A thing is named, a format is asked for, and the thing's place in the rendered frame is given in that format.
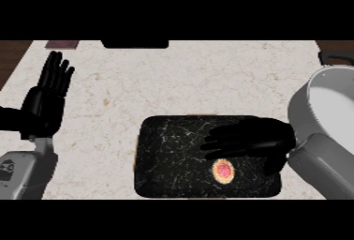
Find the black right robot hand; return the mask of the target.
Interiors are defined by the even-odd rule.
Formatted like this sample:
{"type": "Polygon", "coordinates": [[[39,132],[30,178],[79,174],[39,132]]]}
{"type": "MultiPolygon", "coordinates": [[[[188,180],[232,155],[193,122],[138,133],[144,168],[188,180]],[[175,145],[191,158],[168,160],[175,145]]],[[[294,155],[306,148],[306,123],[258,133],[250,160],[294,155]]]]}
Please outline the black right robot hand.
{"type": "Polygon", "coordinates": [[[204,159],[219,158],[265,158],[263,174],[278,173],[287,153],[296,147],[296,137],[291,126],[274,118],[253,117],[235,124],[215,127],[200,145],[204,159]]]}

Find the dark purple flat object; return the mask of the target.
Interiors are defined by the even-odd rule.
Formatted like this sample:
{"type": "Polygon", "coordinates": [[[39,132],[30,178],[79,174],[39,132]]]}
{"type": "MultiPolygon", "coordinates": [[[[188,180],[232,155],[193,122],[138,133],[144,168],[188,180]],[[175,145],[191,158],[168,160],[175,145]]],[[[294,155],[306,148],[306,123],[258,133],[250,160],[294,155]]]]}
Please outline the dark purple flat object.
{"type": "Polygon", "coordinates": [[[76,40],[48,40],[45,44],[47,49],[66,49],[73,50],[78,47],[78,41],[76,40]]]}

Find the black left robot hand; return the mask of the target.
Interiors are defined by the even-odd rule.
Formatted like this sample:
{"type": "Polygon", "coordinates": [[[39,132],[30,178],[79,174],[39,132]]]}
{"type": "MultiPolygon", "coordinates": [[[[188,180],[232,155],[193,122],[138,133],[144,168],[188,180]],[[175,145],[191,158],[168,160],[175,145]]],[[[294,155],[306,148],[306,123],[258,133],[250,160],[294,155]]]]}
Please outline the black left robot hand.
{"type": "Polygon", "coordinates": [[[16,131],[22,140],[51,138],[60,128],[64,98],[75,68],[61,58],[61,52],[51,51],[41,74],[20,109],[0,106],[0,130],[16,131]]]}

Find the pink frosted cupcake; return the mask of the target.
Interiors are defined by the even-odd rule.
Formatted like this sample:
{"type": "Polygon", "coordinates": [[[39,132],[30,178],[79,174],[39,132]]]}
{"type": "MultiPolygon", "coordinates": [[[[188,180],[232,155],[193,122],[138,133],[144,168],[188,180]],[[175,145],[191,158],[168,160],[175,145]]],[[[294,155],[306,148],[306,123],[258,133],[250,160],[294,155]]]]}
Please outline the pink frosted cupcake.
{"type": "Polygon", "coordinates": [[[232,181],[234,177],[234,168],[227,159],[216,159],[212,163],[210,167],[210,173],[213,180],[222,184],[227,185],[232,181]]]}

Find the black marbled tray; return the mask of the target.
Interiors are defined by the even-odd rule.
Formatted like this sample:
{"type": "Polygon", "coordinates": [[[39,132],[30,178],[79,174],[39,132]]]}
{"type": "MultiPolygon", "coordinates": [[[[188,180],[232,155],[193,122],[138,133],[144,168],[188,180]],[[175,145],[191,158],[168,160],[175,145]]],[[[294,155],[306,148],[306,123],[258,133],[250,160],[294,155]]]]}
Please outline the black marbled tray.
{"type": "Polygon", "coordinates": [[[280,175],[262,172],[263,159],[235,157],[228,184],[212,176],[200,145],[209,130],[243,115],[156,115],[142,120],[134,170],[134,190],[145,198],[265,198],[280,192],[280,175]]]}

